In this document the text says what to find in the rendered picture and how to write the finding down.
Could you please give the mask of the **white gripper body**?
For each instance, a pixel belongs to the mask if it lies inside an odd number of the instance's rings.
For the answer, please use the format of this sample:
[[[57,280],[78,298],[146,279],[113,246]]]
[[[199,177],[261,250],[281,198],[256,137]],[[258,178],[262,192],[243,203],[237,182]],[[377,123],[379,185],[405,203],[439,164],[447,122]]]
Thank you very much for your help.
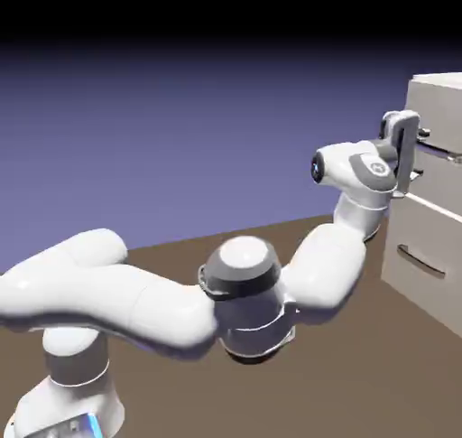
[[[394,197],[403,197],[409,190],[419,129],[420,116],[412,110],[399,111],[392,118],[392,143],[397,152]]]

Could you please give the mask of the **beige drawer front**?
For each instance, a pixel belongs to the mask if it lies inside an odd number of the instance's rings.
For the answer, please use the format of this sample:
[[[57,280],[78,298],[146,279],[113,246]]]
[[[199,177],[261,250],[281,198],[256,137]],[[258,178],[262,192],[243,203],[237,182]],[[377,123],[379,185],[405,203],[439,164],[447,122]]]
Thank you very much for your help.
[[[462,73],[415,75],[410,80],[404,110],[420,116],[420,128],[431,131],[423,140],[437,147],[462,153]],[[383,130],[392,143],[392,118],[384,118]],[[408,192],[462,216],[462,165],[445,161],[416,148],[413,170],[423,175],[411,181]]]
[[[437,279],[401,258],[404,244],[446,272]],[[382,279],[462,338],[462,216],[411,194],[393,202]]]

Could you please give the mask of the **beige cabinet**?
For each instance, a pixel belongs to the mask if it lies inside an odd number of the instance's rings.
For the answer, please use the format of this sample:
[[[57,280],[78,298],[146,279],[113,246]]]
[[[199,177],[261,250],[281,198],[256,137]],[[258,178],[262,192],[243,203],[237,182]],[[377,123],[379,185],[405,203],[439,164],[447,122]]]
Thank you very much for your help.
[[[406,107],[427,135],[391,206],[382,278],[462,338],[462,72],[414,76]]]

